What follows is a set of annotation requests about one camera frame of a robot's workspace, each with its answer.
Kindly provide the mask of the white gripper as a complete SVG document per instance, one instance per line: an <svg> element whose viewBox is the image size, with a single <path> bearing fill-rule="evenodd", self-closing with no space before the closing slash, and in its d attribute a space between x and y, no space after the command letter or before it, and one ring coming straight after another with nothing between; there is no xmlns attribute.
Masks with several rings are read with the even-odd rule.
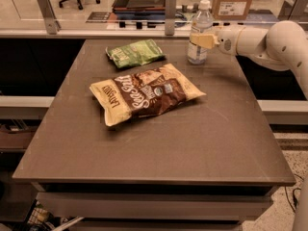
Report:
<svg viewBox="0 0 308 231"><path fill-rule="evenodd" d="M243 41L244 29L244 25L217 26L215 28L215 35L191 34L190 42L206 49L212 49L217 46L220 52L237 56L239 46Z"/></svg>

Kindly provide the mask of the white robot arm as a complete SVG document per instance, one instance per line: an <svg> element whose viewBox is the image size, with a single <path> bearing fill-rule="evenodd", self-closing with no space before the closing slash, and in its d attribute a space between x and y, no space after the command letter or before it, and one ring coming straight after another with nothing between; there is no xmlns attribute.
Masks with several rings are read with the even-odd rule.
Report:
<svg viewBox="0 0 308 231"><path fill-rule="evenodd" d="M270 28L244 25L216 26L193 33L192 43L206 49L218 48L232 56L244 56L265 68L290 70L303 94L308 97L308 38L297 23L286 20ZM300 186L297 205L290 202L291 190L274 195L274 209L263 218L244 226L244 231L307 231L307 183Z"/></svg>

